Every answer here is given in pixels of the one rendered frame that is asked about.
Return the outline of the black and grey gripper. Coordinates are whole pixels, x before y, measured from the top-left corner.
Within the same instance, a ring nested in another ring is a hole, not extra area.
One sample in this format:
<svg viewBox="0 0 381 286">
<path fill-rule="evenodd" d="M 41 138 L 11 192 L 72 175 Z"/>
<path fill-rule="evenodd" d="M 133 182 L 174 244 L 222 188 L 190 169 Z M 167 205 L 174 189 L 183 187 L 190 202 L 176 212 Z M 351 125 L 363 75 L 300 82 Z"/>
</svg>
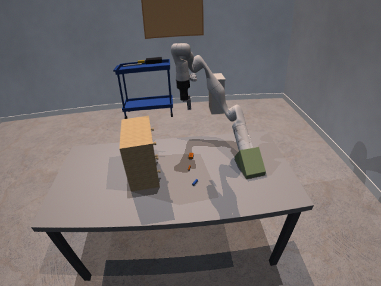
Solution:
<svg viewBox="0 0 381 286">
<path fill-rule="evenodd" d="M 188 110 L 191 110 L 191 98 L 190 95 L 188 95 L 190 80 L 193 82 L 197 81 L 195 73 L 189 74 L 189 71 L 183 73 L 176 72 L 176 83 L 177 89 L 180 90 L 180 100 L 183 102 L 187 101 Z"/>
</svg>

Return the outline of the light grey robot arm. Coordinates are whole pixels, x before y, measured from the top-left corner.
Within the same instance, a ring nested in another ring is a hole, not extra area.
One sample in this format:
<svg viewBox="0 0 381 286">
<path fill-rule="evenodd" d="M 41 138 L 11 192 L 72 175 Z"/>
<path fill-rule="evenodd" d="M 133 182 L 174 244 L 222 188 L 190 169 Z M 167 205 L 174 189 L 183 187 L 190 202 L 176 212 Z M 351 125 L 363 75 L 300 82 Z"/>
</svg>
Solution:
<svg viewBox="0 0 381 286">
<path fill-rule="evenodd" d="M 174 43 L 171 46 L 171 54 L 173 56 L 176 72 L 183 73 L 190 70 L 193 73 L 204 68 L 207 77 L 207 88 L 211 95 L 216 99 L 226 117 L 231 121 L 235 121 L 232 125 L 238 150 L 253 148 L 248 130 L 245 124 L 243 111 L 239 105 L 229 108 L 226 104 L 225 90 L 221 83 L 213 75 L 205 61 L 200 55 L 193 56 L 190 45 L 187 43 Z M 192 65 L 192 66 L 191 66 Z"/>
</svg>

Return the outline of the wooden chest of drawers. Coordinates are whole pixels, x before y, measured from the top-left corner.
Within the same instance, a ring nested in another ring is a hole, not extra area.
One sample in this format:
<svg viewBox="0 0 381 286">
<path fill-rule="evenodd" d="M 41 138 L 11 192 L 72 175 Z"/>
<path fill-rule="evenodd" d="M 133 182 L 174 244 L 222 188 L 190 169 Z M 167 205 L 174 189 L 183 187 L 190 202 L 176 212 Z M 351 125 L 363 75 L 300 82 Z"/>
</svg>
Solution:
<svg viewBox="0 0 381 286">
<path fill-rule="evenodd" d="M 131 191 L 160 187 L 149 116 L 121 120 L 120 153 Z"/>
</svg>

